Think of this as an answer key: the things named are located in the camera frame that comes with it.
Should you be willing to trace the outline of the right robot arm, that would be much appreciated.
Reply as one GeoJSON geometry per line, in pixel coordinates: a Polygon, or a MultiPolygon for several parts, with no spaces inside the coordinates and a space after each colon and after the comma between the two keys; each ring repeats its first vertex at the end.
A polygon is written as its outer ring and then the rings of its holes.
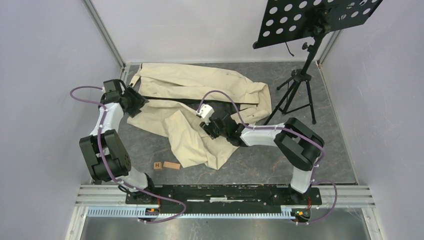
{"type": "Polygon", "coordinates": [[[288,186],[289,199],[302,204],[309,198],[316,162],[324,153],[324,140],[297,118],[275,125],[237,123],[222,110],[198,110],[200,127],[211,139],[225,138],[235,147],[269,146],[278,148],[293,166],[288,186]]]}

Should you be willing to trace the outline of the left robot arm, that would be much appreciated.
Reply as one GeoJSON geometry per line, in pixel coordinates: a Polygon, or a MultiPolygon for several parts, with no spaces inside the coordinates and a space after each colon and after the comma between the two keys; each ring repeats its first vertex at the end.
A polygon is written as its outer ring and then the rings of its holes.
{"type": "Polygon", "coordinates": [[[89,174],[96,184],[114,182],[126,193],[127,204],[151,204],[157,198],[153,180],[132,168],[130,156],[119,135],[124,115],[134,117],[148,102],[120,79],[111,79],[101,87],[99,117],[89,136],[79,140],[89,174]]]}

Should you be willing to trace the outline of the cream zip-up jacket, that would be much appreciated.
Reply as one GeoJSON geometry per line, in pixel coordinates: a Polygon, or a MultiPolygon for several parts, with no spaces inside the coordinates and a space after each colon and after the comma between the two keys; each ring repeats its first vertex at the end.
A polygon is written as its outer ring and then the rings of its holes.
{"type": "Polygon", "coordinates": [[[218,170],[236,150],[224,137],[212,139],[200,127],[196,115],[200,101],[214,110],[220,103],[237,104],[239,113],[231,110],[230,116],[247,124],[272,112],[268,85],[229,69],[143,63],[131,82],[140,82],[138,91],[148,102],[127,123],[168,138],[173,155],[185,168],[205,165],[218,170]]]}

